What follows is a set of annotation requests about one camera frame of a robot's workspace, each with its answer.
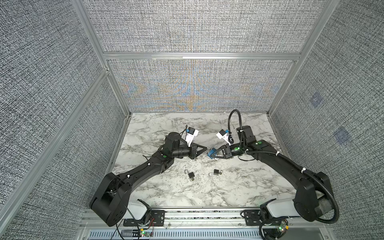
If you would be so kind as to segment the blue padlock with key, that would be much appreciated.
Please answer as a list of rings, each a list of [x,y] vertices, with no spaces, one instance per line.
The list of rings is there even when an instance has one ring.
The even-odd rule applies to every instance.
[[[217,151],[217,149],[215,148],[212,148],[210,149],[210,151],[207,153],[207,156],[211,159],[214,159],[215,158],[215,152]]]

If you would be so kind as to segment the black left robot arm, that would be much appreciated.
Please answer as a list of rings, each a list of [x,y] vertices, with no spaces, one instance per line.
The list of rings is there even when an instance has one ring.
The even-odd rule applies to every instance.
[[[105,175],[90,201],[90,209],[109,227],[116,225],[126,213],[130,195],[137,187],[165,172],[175,159],[193,160],[207,149],[195,143],[189,145],[179,133],[169,133],[165,143],[145,163],[125,173]]]

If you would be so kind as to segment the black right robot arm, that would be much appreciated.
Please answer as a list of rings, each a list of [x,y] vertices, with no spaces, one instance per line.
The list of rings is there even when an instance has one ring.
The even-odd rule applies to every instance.
[[[257,140],[250,126],[237,128],[239,143],[211,149],[210,158],[230,159],[250,155],[253,160],[271,167],[296,190],[294,198],[272,199],[260,206],[260,220],[301,217],[308,222],[335,223],[340,216],[330,178],[323,172],[314,173],[282,155],[265,140]]]

